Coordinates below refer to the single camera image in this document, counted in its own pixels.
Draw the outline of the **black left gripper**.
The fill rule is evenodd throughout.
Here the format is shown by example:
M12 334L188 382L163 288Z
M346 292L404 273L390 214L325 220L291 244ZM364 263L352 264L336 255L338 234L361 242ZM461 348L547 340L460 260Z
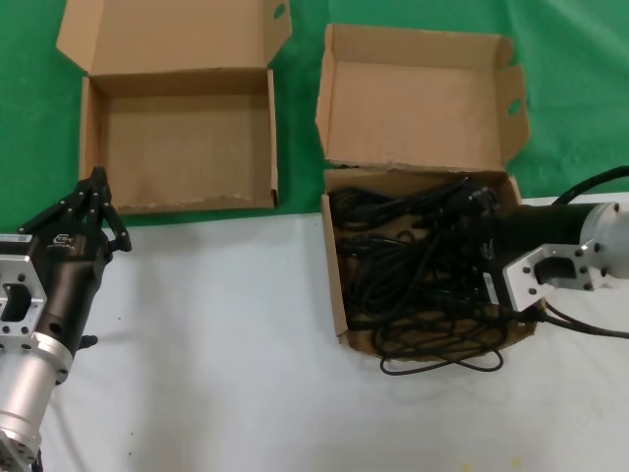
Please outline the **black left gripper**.
M102 230L103 223L111 229L112 240ZM109 253L133 249L125 224L106 197L105 169L94 167L69 195L20 225L18 233L36 238L36 254L43 262L46 303L35 331L75 354Z

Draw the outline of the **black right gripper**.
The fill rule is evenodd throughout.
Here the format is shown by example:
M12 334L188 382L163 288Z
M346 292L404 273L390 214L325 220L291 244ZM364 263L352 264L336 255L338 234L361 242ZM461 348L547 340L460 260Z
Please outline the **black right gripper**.
M578 245L584 223L595 207L596 204L517 206L492 224L492 254L497 259L517 259L545 244Z

